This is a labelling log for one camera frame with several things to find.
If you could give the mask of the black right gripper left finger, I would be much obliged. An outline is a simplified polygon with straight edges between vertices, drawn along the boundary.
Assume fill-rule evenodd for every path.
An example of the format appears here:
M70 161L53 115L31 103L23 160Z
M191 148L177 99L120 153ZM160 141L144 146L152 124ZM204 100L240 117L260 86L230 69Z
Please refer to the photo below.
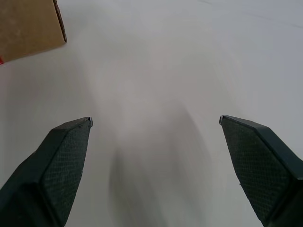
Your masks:
M53 128L0 189L0 227L64 227L81 181L92 118Z

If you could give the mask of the brown cardboard box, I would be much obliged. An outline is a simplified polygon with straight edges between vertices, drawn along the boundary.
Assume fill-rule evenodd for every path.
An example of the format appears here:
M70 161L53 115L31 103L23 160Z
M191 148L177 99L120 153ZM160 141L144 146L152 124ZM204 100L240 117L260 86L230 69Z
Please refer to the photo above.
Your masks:
M66 42L57 0L0 0L0 65Z

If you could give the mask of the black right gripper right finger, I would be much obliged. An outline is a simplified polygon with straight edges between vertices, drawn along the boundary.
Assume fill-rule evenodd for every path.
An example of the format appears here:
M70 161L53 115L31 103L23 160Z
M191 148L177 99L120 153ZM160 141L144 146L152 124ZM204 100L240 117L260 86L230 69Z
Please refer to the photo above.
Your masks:
M240 185L263 227L303 227L303 160L269 127L219 120Z

